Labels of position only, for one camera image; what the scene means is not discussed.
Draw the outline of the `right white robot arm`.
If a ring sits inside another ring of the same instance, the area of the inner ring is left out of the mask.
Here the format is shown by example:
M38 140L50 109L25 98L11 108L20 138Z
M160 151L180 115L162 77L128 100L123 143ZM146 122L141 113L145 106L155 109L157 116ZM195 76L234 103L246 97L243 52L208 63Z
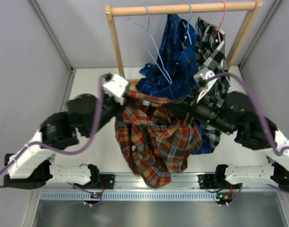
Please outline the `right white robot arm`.
M163 107L179 120L199 120L227 135L236 132L236 143L272 160L259 166L217 165L213 175L217 187L257 183L289 193L289 139L276 124L258 113L248 95L233 91L227 94L222 107L211 107L191 92Z

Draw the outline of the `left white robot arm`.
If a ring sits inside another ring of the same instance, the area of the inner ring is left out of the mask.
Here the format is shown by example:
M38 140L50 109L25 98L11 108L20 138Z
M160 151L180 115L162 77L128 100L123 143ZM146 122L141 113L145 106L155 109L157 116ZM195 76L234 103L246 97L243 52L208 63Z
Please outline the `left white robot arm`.
M86 150L96 133L123 112L125 96L104 94L97 98L82 94L67 101L66 107L66 111L48 117L19 152L5 155L8 172L3 177L3 187L31 190L50 183L70 183L94 189L101 184L97 166L61 166L51 157L56 153L73 156ZM78 135L87 138L88 144L77 151L66 151L79 144Z

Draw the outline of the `red brown plaid shirt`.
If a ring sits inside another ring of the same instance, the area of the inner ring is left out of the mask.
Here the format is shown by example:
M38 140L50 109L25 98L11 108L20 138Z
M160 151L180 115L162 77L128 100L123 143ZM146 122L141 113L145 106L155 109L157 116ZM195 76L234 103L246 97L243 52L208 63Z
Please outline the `red brown plaid shirt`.
M170 172L183 172L191 152L202 146L198 125L174 117L163 108L167 103L171 100L165 97L128 91L126 107L114 123L126 163L151 188L169 184Z

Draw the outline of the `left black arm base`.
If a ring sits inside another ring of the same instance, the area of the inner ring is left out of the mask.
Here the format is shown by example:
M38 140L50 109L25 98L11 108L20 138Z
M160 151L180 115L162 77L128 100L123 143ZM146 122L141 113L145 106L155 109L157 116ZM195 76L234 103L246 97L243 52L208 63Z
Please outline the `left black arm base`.
M93 164L81 164L80 167L88 168L90 170L90 173L93 175L90 177L90 181L85 185L74 183L72 187L74 189L90 194L91 199L99 199L98 201L83 201L85 205L89 205L90 207L96 206L101 203L104 190L112 190L114 188L115 175L102 174L99 172L97 166L94 166ZM101 189L102 191L94 193L89 192L89 189Z

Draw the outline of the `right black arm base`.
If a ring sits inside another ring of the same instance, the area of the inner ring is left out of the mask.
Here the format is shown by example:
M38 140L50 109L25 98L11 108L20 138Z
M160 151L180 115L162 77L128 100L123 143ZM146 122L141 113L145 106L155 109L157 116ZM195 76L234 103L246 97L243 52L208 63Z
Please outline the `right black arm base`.
M242 183L229 183L227 181L228 175L225 173L227 169L228 165L222 164L218 165L212 174L198 175L200 189L216 194L216 198L219 199L216 203L220 207L228 207L243 189Z

